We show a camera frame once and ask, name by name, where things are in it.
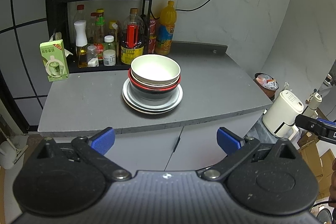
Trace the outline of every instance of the orange juice bottle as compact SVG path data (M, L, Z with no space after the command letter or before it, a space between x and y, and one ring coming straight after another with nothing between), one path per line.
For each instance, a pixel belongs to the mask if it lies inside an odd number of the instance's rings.
M168 6L160 14L160 27L156 38L155 53L167 55L170 52L176 20L177 14L174 9L174 2L170 0Z

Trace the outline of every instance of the cabinet door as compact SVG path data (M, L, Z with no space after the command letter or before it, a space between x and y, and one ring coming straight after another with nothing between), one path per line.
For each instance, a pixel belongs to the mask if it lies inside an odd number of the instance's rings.
M137 170L164 170L181 130L182 127L118 134L105 157L132 175Z
M172 154L166 170L197 170L216 164L226 156L217 144L218 128L226 127L236 135L243 137L262 113L263 111L258 111L184 127L178 146Z

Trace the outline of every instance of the stack of bowls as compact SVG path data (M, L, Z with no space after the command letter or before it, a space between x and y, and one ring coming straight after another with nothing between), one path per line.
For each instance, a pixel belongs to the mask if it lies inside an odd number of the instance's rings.
M131 108L142 113L168 112L183 97L180 73L180 66L166 56L139 56L131 63L123 85L123 98Z

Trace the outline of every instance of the gray countertop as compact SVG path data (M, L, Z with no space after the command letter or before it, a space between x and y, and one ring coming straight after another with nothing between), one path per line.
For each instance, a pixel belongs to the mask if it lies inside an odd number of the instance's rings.
M160 115L136 112L123 101L127 71L72 73L52 84L38 132L43 136L92 135L106 127L117 134L210 122L255 112L271 101L228 55L226 48L177 43L169 57L181 67L184 96Z

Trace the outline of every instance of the green box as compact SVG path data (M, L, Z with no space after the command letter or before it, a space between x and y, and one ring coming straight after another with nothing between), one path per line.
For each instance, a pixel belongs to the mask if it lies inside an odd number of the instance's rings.
M69 78L69 69L62 39L41 43L40 51L49 82Z

